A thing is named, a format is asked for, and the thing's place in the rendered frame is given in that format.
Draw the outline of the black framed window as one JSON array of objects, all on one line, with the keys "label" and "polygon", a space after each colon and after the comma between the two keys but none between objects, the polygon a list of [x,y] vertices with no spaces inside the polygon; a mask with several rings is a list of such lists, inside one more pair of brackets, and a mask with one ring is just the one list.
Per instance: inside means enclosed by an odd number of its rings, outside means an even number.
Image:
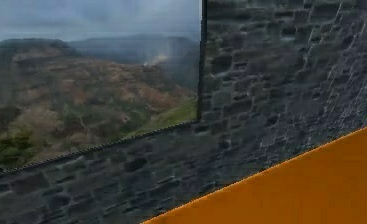
[{"label": "black framed window", "polygon": [[203,0],[0,0],[0,173],[198,117]]}]

